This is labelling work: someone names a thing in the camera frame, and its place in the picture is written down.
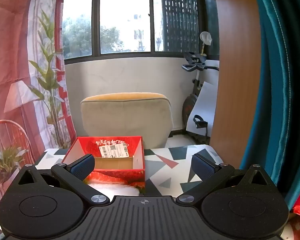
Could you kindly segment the red strawberry cardboard box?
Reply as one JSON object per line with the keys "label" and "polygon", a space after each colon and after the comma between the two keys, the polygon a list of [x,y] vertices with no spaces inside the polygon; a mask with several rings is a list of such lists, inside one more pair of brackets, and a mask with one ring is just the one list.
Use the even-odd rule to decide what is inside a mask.
{"label": "red strawberry cardboard box", "polygon": [[[121,143],[127,145],[128,158],[102,158],[100,146]],[[85,154],[91,154],[95,159],[94,170],[85,179],[87,183],[119,184],[145,192],[145,155],[141,136],[77,137],[63,162],[70,164]]]}

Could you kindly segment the white shipping label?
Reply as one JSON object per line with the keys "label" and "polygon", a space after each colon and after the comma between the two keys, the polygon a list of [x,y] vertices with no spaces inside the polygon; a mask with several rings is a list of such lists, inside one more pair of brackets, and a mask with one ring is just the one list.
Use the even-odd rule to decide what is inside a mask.
{"label": "white shipping label", "polygon": [[101,152],[102,158],[128,158],[129,157],[127,145],[124,143],[100,146],[99,150]]}

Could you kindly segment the white board leaning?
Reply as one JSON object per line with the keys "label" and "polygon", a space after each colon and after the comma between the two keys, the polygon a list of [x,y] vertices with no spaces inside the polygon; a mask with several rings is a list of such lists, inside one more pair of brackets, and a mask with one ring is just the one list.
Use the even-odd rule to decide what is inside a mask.
{"label": "white board leaning", "polygon": [[[191,111],[186,124],[186,130],[188,132],[211,137],[216,110],[216,100],[217,86],[204,82],[198,99],[194,104],[194,108]],[[207,128],[196,127],[196,124],[193,120],[195,115],[200,116],[205,122],[207,122]]]}

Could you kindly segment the teal curtain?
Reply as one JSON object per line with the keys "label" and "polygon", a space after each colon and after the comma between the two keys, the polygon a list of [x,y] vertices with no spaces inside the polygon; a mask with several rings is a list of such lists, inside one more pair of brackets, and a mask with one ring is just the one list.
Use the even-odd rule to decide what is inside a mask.
{"label": "teal curtain", "polygon": [[300,196],[300,0],[257,0],[261,72],[241,168],[261,165],[286,204]]}

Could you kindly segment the small potted green plant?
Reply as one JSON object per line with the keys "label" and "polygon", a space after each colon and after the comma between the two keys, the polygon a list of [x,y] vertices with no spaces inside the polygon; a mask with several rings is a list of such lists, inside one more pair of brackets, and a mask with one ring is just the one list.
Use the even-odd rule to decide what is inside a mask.
{"label": "small potted green plant", "polygon": [[23,155],[28,150],[21,147],[9,146],[0,150],[0,195],[4,194],[3,184],[8,181],[13,173],[21,167],[20,163],[24,161]]}

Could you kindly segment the red white printed curtain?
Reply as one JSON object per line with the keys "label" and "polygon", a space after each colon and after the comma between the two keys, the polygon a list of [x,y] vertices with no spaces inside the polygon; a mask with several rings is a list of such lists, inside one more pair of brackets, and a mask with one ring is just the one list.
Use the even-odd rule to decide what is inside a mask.
{"label": "red white printed curtain", "polygon": [[[25,129],[34,162],[46,149],[60,148],[50,133],[53,126],[47,124],[46,106],[28,88],[29,85],[39,88],[36,80],[39,73],[29,61],[38,62],[43,58],[38,44],[38,16],[42,11],[55,24],[55,48],[60,52],[56,67],[61,70],[58,81],[62,85],[59,96],[65,100],[62,114],[70,146],[76,137],[65,81],[62,9],[63,0],[0,0],[0,120],[12,120]],[[20,168],[3,184],[4,192]]]}

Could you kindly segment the beige chair backrest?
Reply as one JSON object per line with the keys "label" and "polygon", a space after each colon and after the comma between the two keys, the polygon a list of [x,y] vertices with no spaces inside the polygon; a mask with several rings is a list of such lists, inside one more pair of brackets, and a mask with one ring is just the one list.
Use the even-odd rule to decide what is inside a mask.
{"label": "beige chair backrest", "polygon": [[81,115],[88,136],[141,136],[145,149],[165,147],[173,128],[171,103],[159,93],[90,96],[81,102]]}

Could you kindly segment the tall green bamboo plant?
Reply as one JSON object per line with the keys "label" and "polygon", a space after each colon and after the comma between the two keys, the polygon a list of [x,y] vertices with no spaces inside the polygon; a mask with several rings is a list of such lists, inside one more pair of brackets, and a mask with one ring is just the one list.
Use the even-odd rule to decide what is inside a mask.
{"label": "tall green bamboo plant", "polygon": [[65,117],[62,114],[62,104],[65,103],[65,100],[59,96],[59,89],[62,85],[58,81],[58,74],[61,70],[56,67],[56,60],[60,52],[55,48],[55,24],[45,11],[38,16],[38,21],[38,44],[43,58],[38,62],[30,60],[29,63],[39,73],[39,76],[36,77],[39,88],[33,85],[29,85],[28,88],[47,108],[46,121],[48,125],[53,126],[53,131],[50,133],[55,143],[60,148],[67,148],[70,146],[71,140],[68,139],[63,123]]}

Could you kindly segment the black exercise bike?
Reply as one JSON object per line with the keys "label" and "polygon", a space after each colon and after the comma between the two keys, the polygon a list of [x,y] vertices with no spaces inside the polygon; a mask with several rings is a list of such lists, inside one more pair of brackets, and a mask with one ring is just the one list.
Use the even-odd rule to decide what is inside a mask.
{"label": "black exercise bike", "polygon": [[[187,121],[189,120],[189,116],[196,104],[196,101],[198,99],[199,93],[203,87],[203,83],[200,83],[200,72],[208,69],[213,69],[216,71],[219,71],[218,67],[214,66],[207,66],[205,64],[206,62],[206,56],[203,56],[201,54],[195,54],[193,52],[185,52],[184,58],[187,60],[188,64],[183,64],[182,68],[186,72],[196,72],[196,78],[192,80],[193,83],[193,91],[192,93],[185,99],[183,103],[182,108],[182,121],[183,121],[183,132],[186,133],[186,125]],[[205,129],[205,132],[203,135],[199,135],[198,132],[187,132],[191,137],[198,141],[202,142],[209,142],[210,137],[208,136],[208,122],[205,121],[200,115],[196,114],[192,121],[195,124],[195,128],[198,129]]]}

